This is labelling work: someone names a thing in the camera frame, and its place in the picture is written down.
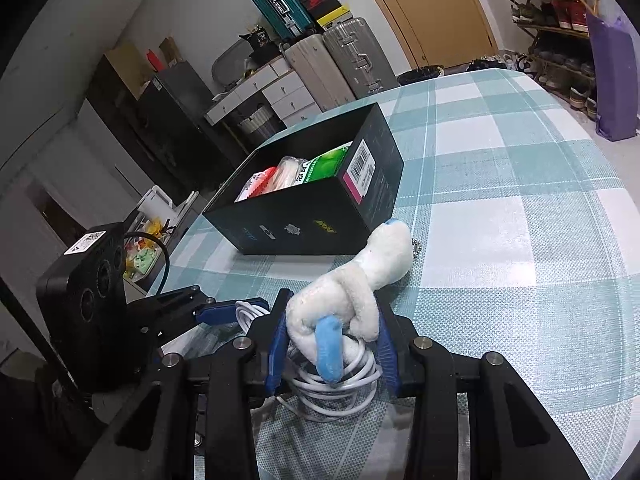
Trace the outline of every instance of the white drawer unit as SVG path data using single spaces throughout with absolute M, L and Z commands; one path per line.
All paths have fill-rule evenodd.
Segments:
M 306 87 L 302 87 L 298 88 L 293 94 L 286 96 L 286 98 L 280 99 L 280 101 L 274 103 L 272 106 L 278 117 L 284 119 L 292 113 L 302 110 L 302 108 L 314 103 L 315 101 L 311 97 L 309 90 L 307 90 Z
M 271 67 L 273 68 L 275 73 L 278 74 L 278 77 L 280 77 L 281 75 L 285 75 L 291 70 L 289 63 L 287 63 L 287 60 L 283 57 L 276 59 L 276 61 L 273 61 L 271 63 Z
M 253 74 L 249 79 L 236 88 L 234 92 L 238 94 L 241 101 L 246 101 L 258 90 L 262 90 L 269 83 L 275 81 L 277 77 L 278 76 L 273 71 L 273 68 L 271 68 L 271 65 L 267 65 Z
M 285 117 L 282 122 L 285 123 L 287 128 L 292 127 L 294 124 L 301 123 L 311 117 L 315 117 L 318 114 L 321 114 L 322 110 L 318 108 L 316 103 L 309 105 L 302 110 L 292 113 L 289 117 Z
M 231 110 L 234 110 L 242 100 L 236 94 L 236 91 L 232 91 L 228 96 L 222 99 L 217 105 L 207 112 L 207 121 L 210 124 L 216 124 L 220 119 L 227 115 Z
M 298 74 L 291 72 L 267 86 L 262 93 L 267 98 L 267 101 L 273 105 L 303 86 L 302 79 L 299 78 Z

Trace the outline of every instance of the green package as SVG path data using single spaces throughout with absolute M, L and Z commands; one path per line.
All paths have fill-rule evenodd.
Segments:
M 321 178 L 327 178 L 328 176 L 334 176 L 335 172 L 338 171 L 338 167 L 344 160 L 344 156 L 347 154 L 349 146 L 351 146 L 351 143 L 347 142 L 346 144 L 329 150 L 322 155 L 316 156 L 316 158 L 312 158 L 311 160 L 304 162 L 292 186 L 306 184 L 307 182 L 320 180 Z

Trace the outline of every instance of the open box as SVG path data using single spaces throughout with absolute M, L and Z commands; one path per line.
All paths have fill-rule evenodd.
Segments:
M 353 141 L 337 173 L 234 202 L 283 156 L 311 160 Z M 242 254 L 356 254 L 393 212 L 404 162 L 380 106 L 356 108 L 257 148 L 203 215 Z

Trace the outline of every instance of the silver suitcase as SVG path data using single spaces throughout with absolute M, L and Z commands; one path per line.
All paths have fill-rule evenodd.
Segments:
M 322 40 L 358 99 L 399 86 L 364 18 L 338 23 Z
M 323 112 L 356 100 L 320 34 L 297 42 L 284 57 Z

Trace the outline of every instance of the wooden door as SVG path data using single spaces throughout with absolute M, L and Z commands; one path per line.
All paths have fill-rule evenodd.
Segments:
M 478 0 L 376 1 L 412 66 L 455 66 L 497 52 Z

